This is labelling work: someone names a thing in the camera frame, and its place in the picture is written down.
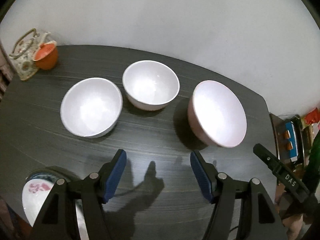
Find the white wall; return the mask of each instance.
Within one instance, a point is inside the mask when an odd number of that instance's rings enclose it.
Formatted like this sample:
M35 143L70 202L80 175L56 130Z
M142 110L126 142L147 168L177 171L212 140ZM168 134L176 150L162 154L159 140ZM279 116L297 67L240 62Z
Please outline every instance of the white wall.
M320 31L301 0L16 0L0 25L6 51L32 27L60 44L192 62L259 93L276 115L320 104Z

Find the blue gripper pad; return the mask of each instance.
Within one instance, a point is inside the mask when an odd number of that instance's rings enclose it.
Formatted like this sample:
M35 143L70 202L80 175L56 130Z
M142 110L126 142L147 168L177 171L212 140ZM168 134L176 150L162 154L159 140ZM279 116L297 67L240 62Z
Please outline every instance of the blue gripper pad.
M110 164L110 168L112 170L109 171L109 176L107 177L107 180L103 187L104 203L107 203L109 199L113 198L113 196L115 195L116 189L118 187L118 184L121 179L126 163L127 163L127 153L122 149L119 149L116 155L113 157L112 161L108 163Z
M190 163L193 173L198 181L202 195L205 199L212 203L214 199L212 194L212 184L209 180L208 175L204 171L204 167L202 166L194 152L190 154Z

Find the floral pattern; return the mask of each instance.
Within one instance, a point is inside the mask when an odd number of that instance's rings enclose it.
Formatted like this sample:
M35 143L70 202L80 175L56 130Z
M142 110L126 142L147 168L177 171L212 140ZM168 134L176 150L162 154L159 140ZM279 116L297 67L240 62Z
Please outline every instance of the floral pattern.
M48 190L51 190L51 188L45 183L42 183L42 184L31 183L29 185L29 192L32 192L33 194L37 193L38 191L48 191Z

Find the metal screw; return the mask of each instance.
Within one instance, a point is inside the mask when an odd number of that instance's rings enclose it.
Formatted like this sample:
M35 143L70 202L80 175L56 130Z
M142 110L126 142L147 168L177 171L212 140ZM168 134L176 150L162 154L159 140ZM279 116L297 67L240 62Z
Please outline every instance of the metal screw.
M64 179L58 179L58 180L57 180L57 184L58 184L58 185L62 185L63 183L64 183Z
M218 178L219 178L219 179L226 179L226 178L227 178L227 175L226 175L225 173L223 173L223 172L220 172L220 173L218 174Z
M99 174L96 172L93 172L89 175L90 179L96 179L97 177L99 177Z
M260 180L257 179L257 178L253 178L253 179L252 179L252 182L253 182L254 184L258 185L258 184L260 183Z

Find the cable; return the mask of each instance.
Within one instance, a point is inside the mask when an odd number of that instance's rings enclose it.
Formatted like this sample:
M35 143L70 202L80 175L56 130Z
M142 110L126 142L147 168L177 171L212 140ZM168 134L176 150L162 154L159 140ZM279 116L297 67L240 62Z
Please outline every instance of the cable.
M235 226L234 228L231 228L229 232L232 232L233 230L235 230L236 228L238 228L239 226Z

